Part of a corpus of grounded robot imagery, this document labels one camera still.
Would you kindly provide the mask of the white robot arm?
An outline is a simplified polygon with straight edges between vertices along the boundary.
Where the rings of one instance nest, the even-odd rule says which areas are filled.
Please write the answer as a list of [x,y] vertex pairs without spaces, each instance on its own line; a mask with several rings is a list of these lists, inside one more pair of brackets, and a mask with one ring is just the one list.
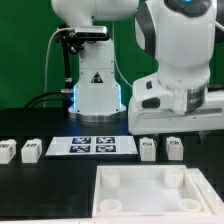
[[224,90],[211,92],[210,60],[224,23],[224,0],[51,0],[74,35],[93,23],[134,17],[137,46],[158,63],[133,83],[128,129],[133,135],[224,129]]

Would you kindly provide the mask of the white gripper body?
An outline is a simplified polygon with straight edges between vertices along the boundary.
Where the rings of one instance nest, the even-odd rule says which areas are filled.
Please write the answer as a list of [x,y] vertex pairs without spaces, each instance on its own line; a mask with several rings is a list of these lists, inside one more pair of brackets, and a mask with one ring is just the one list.
[[139,110],[130,100],[128,130],[132,135],[224,129],[224,91],[208,92],[205,103],[193,112]]

